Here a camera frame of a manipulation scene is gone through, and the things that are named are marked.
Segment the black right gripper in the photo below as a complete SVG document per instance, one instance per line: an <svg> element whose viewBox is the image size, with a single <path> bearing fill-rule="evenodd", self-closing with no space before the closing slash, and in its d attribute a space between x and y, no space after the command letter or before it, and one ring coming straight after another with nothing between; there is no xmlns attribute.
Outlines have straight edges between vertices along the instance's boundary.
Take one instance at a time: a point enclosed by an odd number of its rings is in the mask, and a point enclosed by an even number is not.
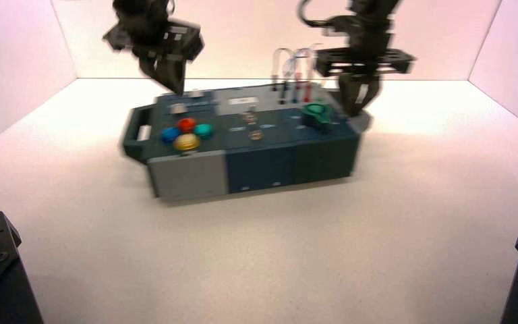
<svg viewBox="0 0 518 324"><path fill-rule="evenodd" d="M389 47L391 25L388 18L330 18L322 24L326 36L332 32L347 36L345 47L317 50L314 69L324 77L340 75L341 105L349 117L360 114L379 93L378 74L407 74L415 61L413 55ZM358 77L347 74L376 75L361 83Z"/></svg>

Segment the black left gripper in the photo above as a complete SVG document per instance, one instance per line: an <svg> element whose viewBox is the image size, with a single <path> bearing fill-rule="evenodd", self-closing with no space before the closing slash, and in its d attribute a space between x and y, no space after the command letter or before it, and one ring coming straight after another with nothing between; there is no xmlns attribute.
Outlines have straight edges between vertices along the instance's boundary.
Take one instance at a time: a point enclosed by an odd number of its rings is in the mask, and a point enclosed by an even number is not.
<svg viewBox="0 0 518 324"><path fill-rule="evenodd" d="M182 95L185 87L186 60L193 61L204 48L197 24L182 20L169 20L151 35L141 35L139 30L114 25L103 35L103 40L114 51L129 51L138 59L144 74L160 85Z"/></svg>

